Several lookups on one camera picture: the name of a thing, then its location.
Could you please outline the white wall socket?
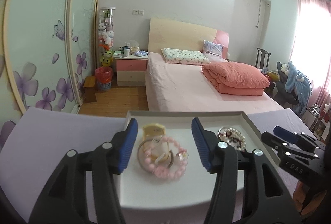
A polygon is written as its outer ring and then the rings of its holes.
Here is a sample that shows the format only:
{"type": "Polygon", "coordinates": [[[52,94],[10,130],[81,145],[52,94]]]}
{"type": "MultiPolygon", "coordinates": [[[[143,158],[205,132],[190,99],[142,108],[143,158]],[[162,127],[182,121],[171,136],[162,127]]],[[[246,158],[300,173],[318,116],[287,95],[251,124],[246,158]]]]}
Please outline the white wall socket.
{"type": "Polygon", "coordinates": [[[132,10],[132,15],[144,15],[144,10],[132,10]]]}

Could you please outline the lilac patterned pillow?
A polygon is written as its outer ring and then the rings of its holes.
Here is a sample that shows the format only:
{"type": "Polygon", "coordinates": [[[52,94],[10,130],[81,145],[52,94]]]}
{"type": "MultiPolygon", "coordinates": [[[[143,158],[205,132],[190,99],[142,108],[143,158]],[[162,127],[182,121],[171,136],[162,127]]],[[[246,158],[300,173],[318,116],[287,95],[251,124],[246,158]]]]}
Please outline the lilac patterned pillow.
{"type": "Polygon", "coordinates": [[[223,44],[213,43],[207,40],[203,40],[203,54],[211,54],[217,57],[223,56],[223,44]]]}

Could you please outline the grey chair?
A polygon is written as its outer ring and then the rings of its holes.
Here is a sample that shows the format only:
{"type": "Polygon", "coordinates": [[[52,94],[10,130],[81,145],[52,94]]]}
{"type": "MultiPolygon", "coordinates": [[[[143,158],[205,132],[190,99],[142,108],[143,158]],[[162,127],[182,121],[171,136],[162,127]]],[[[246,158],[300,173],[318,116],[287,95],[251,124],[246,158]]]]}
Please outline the grey chair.
{"type": "Polygon", "coordinates": [[[282,71],[282,63],[279,61],[277,62],[277,71],[279,74],[279,81],[276,82],[278,92],[274,96],[274,100],[282,107],[284,107],[285,104],[296,106],[299,103],[298,97],[294,90],[291,93],[285,90],[285,84],[288,76],[282,71]]]}

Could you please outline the cream and pink headboard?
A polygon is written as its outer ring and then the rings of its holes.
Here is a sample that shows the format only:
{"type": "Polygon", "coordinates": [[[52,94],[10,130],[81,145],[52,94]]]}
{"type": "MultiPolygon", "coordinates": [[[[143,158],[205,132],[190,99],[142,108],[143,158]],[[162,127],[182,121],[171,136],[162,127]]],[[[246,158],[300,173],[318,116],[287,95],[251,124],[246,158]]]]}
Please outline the cream and pink headboard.
{"type": "Polygon", "coordinates": [[[148,52],[160,54],[163,48],[202,51],[204,40],[223,45],[222,58],[227,58],[228,33],[175,20],[150,19],[148,52]]]}

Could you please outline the small wooden stool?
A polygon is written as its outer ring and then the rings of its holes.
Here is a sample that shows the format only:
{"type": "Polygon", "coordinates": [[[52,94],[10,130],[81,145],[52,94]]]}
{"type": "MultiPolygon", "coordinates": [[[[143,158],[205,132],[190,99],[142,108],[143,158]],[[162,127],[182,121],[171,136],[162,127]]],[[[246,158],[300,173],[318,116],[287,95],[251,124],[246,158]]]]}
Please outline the small wooden stool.
{"type": "Polygon", "coordinates": [[[96,102],[95,84],[95,76],[86,77],[83,86],[86,103],[96,102]]]}

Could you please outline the grey cuff bangle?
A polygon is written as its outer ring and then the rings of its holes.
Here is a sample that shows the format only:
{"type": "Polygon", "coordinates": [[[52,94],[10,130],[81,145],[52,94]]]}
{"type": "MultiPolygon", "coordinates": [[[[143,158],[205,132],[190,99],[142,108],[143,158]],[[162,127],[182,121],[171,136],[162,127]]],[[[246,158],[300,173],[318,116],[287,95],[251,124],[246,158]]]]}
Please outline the grey cuff bangle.
{"type": "Polygon", "coordinates": [[[164,137],[144,139],[137,149],[137,160],[142,169],[147,165],[165,165],[170,169],[174,163],[174,154],[164,137]]]}

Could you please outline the red waste basket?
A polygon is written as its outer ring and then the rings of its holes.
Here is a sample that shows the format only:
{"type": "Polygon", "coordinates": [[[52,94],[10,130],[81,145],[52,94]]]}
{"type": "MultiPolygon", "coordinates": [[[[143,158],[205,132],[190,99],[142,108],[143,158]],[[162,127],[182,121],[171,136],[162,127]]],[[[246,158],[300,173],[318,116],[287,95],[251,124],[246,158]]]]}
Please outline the red waste basket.
{"type": "Polygon", "coordinates": [[[95,78],[99,90],[107,91],[111,88],[113,69],[109,66],[101,66],[95,69],[95,78]]]}

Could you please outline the sliding floral wardrobe door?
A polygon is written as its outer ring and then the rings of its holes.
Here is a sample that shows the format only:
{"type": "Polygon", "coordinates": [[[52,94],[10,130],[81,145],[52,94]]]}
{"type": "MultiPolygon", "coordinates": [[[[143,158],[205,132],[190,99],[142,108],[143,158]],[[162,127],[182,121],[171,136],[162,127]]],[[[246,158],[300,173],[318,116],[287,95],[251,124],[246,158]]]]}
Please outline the sliding floral wardrobe door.
{"type": "Polygon", "coordinates": [[[7,0],[6,41],[25,109],[71,112],[76,106],[66,60],[66,0],[7,0]]]}

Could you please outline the blue plush garment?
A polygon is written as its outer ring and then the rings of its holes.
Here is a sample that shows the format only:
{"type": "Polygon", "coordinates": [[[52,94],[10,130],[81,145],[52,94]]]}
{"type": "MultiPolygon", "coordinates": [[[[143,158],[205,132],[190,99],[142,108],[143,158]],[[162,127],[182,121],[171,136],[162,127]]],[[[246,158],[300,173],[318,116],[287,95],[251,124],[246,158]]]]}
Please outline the blue plush garment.
{"type": "Polygon", "coordinates": [[[298,104],[293,106],[293,111],[298,115],[302,116],[309,103],[310,96],[312,95],[311,82],[308,77],[299,71],[293,63],[290,61],[286,64],[287,66],[287,80],[285,83],[285,91],[287,93],[295,92],[298,104]]]}

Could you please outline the grey cardboard tray box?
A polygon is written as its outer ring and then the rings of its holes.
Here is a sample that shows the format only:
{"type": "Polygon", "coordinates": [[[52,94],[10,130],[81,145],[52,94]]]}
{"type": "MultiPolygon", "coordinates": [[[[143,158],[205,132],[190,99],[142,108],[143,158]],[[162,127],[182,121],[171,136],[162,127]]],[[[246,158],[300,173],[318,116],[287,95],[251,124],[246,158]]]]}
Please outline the grey cardboard tray box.
{"type": "Polygon", "coordinates": [[[127,223],[203,223],[215,184],[215,175],[203,168],[191,133],[198,117],[204,129],[218,133],[234,128],[246,140],[246,150],[261,149],[273,166],[276,154],[261,142],[261,134],[244,112],[151,112],[130,111],[126,121],[137,120],[137,138],[127,169],[118,177],[118,195],[127,223]],[[165,126],[165,140],[174,154],[170,169],[147,165],[142,169],[137,149],[143,141],[143,126],[165,126]]]}

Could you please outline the cream watch band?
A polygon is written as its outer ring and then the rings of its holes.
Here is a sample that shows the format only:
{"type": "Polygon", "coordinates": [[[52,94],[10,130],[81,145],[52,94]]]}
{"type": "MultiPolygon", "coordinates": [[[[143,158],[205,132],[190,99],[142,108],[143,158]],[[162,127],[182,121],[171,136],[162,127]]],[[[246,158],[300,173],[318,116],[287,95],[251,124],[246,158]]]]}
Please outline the cream watch band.
{"type": "Polygon", "coordinates": [[[161,124],[147,124],[143,128],[143,150],[151,151],[151,160],[165,163],[170,158],[169,143],[165,142],[166,127],[161,124]]]}

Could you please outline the clear tube of plush toys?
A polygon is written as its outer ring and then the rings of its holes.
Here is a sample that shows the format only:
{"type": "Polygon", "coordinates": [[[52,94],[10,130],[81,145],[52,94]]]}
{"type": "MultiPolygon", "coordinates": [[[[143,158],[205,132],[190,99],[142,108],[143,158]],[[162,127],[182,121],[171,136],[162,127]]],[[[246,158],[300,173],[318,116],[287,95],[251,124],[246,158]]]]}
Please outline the clear tube of plush toys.
{"type": "Polygon", "coordinates": [[[101,8],[98,22],[98,50],[100,66],[110,67],[113,60],[113,14],[115,7],[101,8]]]}

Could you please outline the floral white pillow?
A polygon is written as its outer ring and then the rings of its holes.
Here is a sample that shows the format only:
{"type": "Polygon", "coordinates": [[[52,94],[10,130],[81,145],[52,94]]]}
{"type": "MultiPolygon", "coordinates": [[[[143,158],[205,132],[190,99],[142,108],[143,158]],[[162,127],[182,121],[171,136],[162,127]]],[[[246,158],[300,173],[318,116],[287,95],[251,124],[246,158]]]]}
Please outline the floral white pillow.
{"type": "Polygon", "coordinates": [[[167,63],[186,65],[205,65],[210,63],[209,59],[200,51],[175,48],[164,48],[161,51],[167,63]]]}

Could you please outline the dark wooden chair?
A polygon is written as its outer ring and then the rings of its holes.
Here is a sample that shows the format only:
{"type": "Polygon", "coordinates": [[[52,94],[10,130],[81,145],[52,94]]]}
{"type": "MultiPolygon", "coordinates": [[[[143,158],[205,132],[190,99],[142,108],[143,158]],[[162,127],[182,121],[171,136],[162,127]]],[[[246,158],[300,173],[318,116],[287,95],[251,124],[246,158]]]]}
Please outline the dark wooden chair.
{"type": "Polygon", "coordinates": [[[264,50],[262,48],[257,48],[258,53],[256,57],[255,67],[258,69],[264,69],[268,67],[269,65],[269,59],[271,56],[271,53],[267,52],[267,50],[264,50]]]}

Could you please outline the pink bedside cabinet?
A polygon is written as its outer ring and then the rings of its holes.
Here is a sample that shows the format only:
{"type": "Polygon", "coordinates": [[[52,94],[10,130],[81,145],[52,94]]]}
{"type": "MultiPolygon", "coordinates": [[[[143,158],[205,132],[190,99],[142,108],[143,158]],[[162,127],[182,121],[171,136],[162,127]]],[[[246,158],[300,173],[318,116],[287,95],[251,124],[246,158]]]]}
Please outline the pink bedside cabinet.
{"type": "Polygon", "coordinates": [[[119,87],[143,87],[145,86],[145,71],[148,56],[129,55],[124,58],[116,58],[116,77],[119,87]]]}

